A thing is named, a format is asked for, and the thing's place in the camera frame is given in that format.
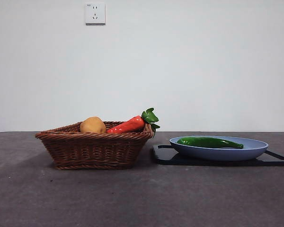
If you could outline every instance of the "black cutting board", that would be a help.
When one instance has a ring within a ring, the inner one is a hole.
[[[170,166],[284,166],[284,155],[265,151],[257,158],[247,161],[211,161],[180,155],[171,145],[154,145],[153,160]]]

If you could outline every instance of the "brown wicker basket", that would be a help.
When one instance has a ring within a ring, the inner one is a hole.
[[[110,129],[123,122],[104,122]],[[35,135],[53,158],[57,169],[132,168],[146,141],[153,137],[149,124],[143,130],[114,133],[81,133],[80,124],[42,131]]]

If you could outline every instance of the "white wall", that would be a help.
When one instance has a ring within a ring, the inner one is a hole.
[[[159,131],[284,131],[284,0],[0,0],[0,131],[154,107]]]

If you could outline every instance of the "basket rim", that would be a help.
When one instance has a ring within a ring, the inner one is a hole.
[[[142,139],[142,138],[151,138],[153,137],[153,131],[151,125],[148,123],[144,124],[143,131],[141,132],[124,132],[121,134],[118,133],[94,133],[94,132],[77,132],[77,131],[63,131],[65,127],[77,126],[82,122],[77,122],[74,124],[62,126],[55,129],[49,129],[36,133],[35,137],[38,139],[43,139],[45,136],[55,137],[55,139]],[[104,123],[123,123],[123,122],[104,122]]]

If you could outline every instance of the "chili pepper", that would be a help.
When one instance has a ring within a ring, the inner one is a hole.
[[[155,132],[156,129],[160,128],[160,126],[154,124],[154,122],[159,121],[156,115],[152,112],[154,109],[149,108],[146,111],[143,111],[141,116],[135,116],[130,120],[123,122],[109,130],[108,133],[124,133],[124,132],[134,132],[144,127],[145,123],[151,125],[151,129]]]
[[[178,144],[203,147],[203,148],[243,148],[243,144],[235,143],[229,140],[222,140],[212,137],[183,137],[177,141]]]

